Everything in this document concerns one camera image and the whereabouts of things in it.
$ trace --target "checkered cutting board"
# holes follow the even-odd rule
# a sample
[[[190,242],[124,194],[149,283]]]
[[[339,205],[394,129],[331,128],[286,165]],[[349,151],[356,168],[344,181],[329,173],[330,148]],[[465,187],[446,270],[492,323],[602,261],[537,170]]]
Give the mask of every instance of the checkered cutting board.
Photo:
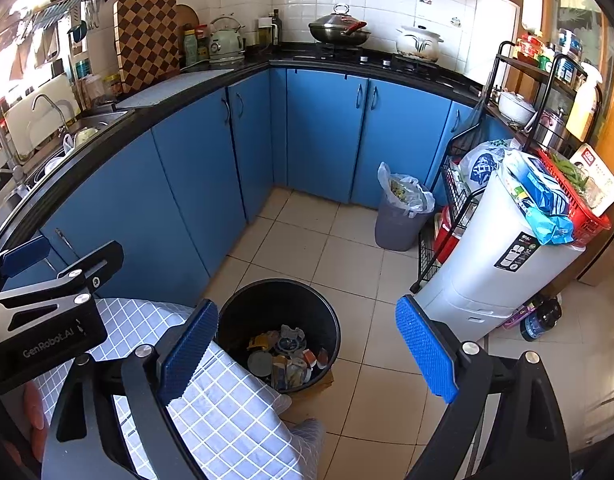
[[[116,54],[122,91],[138,91],[178,68],[176,0],[114,3]]]

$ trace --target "blue package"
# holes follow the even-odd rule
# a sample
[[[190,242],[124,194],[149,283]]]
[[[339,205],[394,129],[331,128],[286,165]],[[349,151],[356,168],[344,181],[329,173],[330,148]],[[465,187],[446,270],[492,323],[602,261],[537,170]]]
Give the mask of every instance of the blue package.
[[[567,215],[569,198],[538,157],[513,151],[507,153],[504,164],[533,198],[540,211],[548,216]]]
[[[574,241],[574,223],[567,216],[547,216],[538,208],[529,207],[524,218],[541,245],[568,244]]]

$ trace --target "white plastic bag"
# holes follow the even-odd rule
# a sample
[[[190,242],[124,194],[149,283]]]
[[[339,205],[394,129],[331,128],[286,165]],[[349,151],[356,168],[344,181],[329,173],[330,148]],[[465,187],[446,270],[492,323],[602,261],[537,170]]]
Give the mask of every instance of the white plastic bag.
[[[378,168],[378,182],[387,195],[388,202],[407,212],[409,218],[418,213],[430,213],[436,206],[436,200],[429,191],[425,191],[418,184],[418,179],[408,175],[391,174],[389,167],[382,162]],[[402,198],[397,197],[391,190],[391,183],[398,187]]]
[[[510,139],[486,140],[467,153],[460,161],[460,172],[469,189],[473,192],[485,187],[503,160],[504,152],[519,146]]]

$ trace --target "cabinet handle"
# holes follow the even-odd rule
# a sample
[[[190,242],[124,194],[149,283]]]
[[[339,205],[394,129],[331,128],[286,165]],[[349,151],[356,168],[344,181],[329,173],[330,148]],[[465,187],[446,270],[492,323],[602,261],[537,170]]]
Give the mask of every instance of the cabinet handle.
[[[240,101],[240,113],[238,114],[238,118],[241,118],[242,114],[245,113],[245,104],[242,102],[242,97],[238,92],[236,92],[236,97]]]
[[[56,274],[58,274],[58,271],[56,271],[56,268],[55,268],[54,266],[52,266],[52,263],[51,263],[51,262],[50,262],[50,261],[49,261],[47,258],[45,258],[45,259],[44,259],[44,262],[45,262],[47,265],[49,265],[49,268],[50,268],[50,269],[51,269],[53,272],[55,272]]]
[[[456,131],[456,128],[458,128],[458,123],[459,122],[460,122],[460,110],[456,110],[456,122],[453,125],[452,133]]]
[[[65,243],[65,245],[71,250],[71,252],[74,253],[77,258],[79,258],[80,256],[78,256],[78,253],[76,252],[76,250],[69,243],[69,240],[67,240],[67,237],[57,227],[56,227],[56,234],[58,235],[58,238],[60,238],[60,240],[62,240]]]
[[[362,84],[358,85],[358,93],[356,94],[356,108],[360,108],[360,99],[362,98]]]
[[[227,102],[227,100],[225,98],[220,99],[223,103],[225,103],[225,106],[227,107],[227,118],[225,119],[225,124],[227,126],[229,126],[229,119],[231,119],[231,108],[229,107],[229,103]]]
[[[378,101],[378,87],[373,87],[373,96],[372,96],[372,110],[376,109],[376,102]]]

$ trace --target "red basket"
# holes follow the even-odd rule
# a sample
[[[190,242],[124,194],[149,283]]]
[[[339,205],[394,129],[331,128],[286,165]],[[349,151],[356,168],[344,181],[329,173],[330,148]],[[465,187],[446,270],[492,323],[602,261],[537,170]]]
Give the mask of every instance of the red basket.
[[[600,231],[612,227],[612,222],[606,214],[598,217],[588,208],[587,204],[580,198],[567,178],[553,163],[549,153],[544,150],[538,150],[538,156],[545,165],[545,168],[547,168],[547,171],[558,181],[562,191],[564,191],[569,198],[568,216],[574,223],[574,245],[584,247]]]

